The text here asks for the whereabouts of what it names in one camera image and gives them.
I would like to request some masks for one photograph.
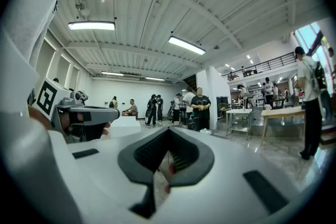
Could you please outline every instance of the man in black t-shirt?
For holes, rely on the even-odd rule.
[[[194,109],[194,116],[198,117],[200,130],[209,129],[210,106],[211,102],[207,96],[203,95],[202,88],[197,88],[197,95],[192,98],[191,107]]]
[[[161,98],[161,95],[157,95],[157,107],[158,107],[158,117],[157,120],[159,122],[162,122],[162,110],[163,110],[163,99]]]

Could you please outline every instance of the black shirt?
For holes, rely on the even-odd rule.
[[[162,109],[162,106],[163,106],[163,99],[158,99],[157,100],[157,103],[158,103],[158,107],[159,107],[159,109]]]
[[[211,104],[209,98],[207,96],[202,96],[202,97],[199,97],[199,96],[194,96],[191,100],[191,104],[193,105],[207,105],[207,104]],[[199,110],[199,109],[194,109],[193,110],[194,112],[194,115],[195,117],[199,117],[200,119],[203,119],[203,118],[207,118],[209,119],[210,118],[210,110],[209,108],[205,109],[205,110]]]

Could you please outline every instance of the sneakers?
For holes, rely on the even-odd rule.
[[[306,152],[301,151],[301,152],[298,152],[298,156],[308,161],[310,154],[307,154]]]

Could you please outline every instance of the white shirt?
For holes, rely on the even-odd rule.
[[[174,109],[180,110],[180,106],[179,106],[180,100],[179,100],[179,98],[175,97],[174,102],[175,102]]]
[[[273,89],[273,92],[274,92],[274,95],[277,97],[279,94],[278,94],[278,92],[279,92],[279,90],[278,90],[278,87],[274,87],[274,89]]]
[[[311,72],[316,67],[316,62],[309,56],[304,56],[302,61],[298,63],[298,78],[305,78],[304,85],[304,100],[311,101],[319,96],[319,93],[314,91],[311,86]]]
[[[189,104],[191,104],[191,100],[192,100],[192,98],[193,98],[194,96],[195,96],[195,95],[194,95],[192,92],[188,92],[188,93],[184,96],[183,101],[187,101]],[[191,106],[188,106],[188,105],[187,105],[187,110],[186,110],[187,113],[193,112],[193,110],[194,110],[194,109],[193,109]]]
[[[272,82],[265,82],[265,86],[262,86],[265,91],[265,95],[273,95],[273,83]]]
[[[247,90],[246,90],[246,88],[242,87],[241,90],[242,90],[242,91],[240,92],[240,95],[243,97],[243,100],[248,99],[248,96],[246,95],[246,94],[247,94]]]

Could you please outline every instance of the black pants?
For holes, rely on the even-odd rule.
[[[157,120],[158,121],[162,120],[162,109],[161,108],[158,108],[158,117],[157,117]]]
[[[180,119],[180,110],[179,109],[173,109],[173,121],[178,121]]]
[[[202,130],[204,128],[210,129],[209,127],[209,119],[208,118],[200,118],[199,119],[199,129]]]
[[[155,125],[155,124],[156,124],[156,107],[153,107],[153,108],[152,108],[152,112],[151,112],[151,114],[149,115],[147,124],[151,124],[151,119],[152,119],[152,117],[153,117],[153,125]]]
[[[319,106],[319,100],[316,98],[312,101],[305,102],[306,105],[306,133],[305,139],[305,154],[315,155],[322,133],[322,116]]]
[[[273,94],[266,96],[266,104],[270,104],[271,108],[273,108]]]

